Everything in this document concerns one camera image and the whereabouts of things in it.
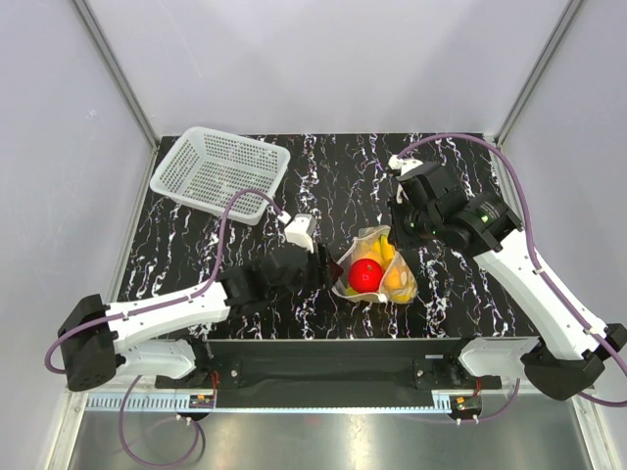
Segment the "red apple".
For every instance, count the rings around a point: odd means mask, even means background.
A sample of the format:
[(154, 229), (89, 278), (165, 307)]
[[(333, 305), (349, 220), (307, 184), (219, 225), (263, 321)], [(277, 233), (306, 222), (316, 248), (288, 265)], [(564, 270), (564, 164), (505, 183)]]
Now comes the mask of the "red apple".
[(349, 285), (357, 293), (376, 292), (383, 279), (381, 265), (372, 258), (361, 258), (349, 269)]

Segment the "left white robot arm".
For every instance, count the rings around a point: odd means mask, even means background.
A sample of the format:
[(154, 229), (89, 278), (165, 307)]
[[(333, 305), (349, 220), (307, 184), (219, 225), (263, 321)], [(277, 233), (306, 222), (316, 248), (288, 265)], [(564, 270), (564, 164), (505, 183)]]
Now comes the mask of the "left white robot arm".
[(117, 375), (161, 375), (192, 388), (211, 378), (210, 362), (185, 346), (178, 352), (161, 345), (165, 334), (198, 324), (245, 317), (292, 292), (328, 290), (343, 270), (322, 244), (311, 250), (288, 244), (239, 266), (213, 281), (156, 298), (105, 304), (100, 295), (78, 301), (59, 328), (46, 368), (65, 376), (72, 392), (89, 391)]

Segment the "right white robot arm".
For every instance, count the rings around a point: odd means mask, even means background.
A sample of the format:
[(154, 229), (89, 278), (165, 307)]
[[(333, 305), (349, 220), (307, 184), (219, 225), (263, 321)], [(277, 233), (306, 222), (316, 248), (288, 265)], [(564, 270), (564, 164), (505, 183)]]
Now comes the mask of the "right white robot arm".
[(466, 198), (441, 164), (392, 157), (389, 166), (398, 181), (388, 202), (391, 244), (406, 253), (435, 240), (473, 259), (539, 334), (522, 343), (462, 341), (445, 363), (448, 382), (462, 389), (483, 376), (526, 379), (554, 400), (582, 395), (593, 386), (605, 361), (625, 346), (625, 327), (596, 317), (540, 264), (528, 231), (499, 195)]

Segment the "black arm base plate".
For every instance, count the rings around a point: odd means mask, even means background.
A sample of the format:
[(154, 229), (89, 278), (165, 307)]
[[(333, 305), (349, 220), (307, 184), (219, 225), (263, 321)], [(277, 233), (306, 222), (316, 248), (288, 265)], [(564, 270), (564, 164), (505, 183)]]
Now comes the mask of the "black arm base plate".
[(194, 342), (197, 367), (159, 389), (217, 388), (220, 408), (428, 406), (440, 390), (496, 391), (454, 358), (462, 339), (211, 340)]

